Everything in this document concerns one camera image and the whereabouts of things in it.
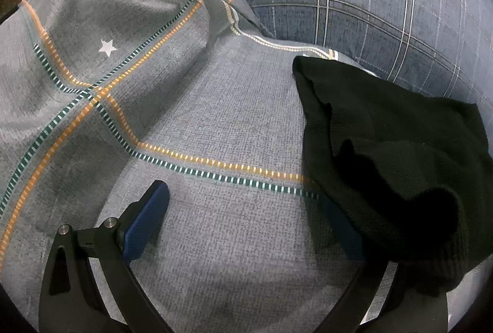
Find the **black pants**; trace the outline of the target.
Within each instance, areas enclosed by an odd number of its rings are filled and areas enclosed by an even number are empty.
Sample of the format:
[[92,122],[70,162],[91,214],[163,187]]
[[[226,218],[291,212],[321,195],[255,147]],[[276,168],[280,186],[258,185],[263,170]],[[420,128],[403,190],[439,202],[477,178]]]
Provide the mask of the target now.
[[455,289],[492,252],[492,159],[478,108],[334,60],[298,56],[304,168],[344,250]]

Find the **grey patterned bedsheet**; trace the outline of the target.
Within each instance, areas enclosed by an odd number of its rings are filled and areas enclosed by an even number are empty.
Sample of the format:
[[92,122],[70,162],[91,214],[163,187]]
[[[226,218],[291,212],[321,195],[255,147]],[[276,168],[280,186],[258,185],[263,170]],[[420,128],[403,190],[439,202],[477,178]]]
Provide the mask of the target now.
[[133,272],[177,332],[307,332],[354,268],[303,178],[292,60],[246,0],[22,0],[1,25],[1,285],[36,328],[62,224],[170,208]]

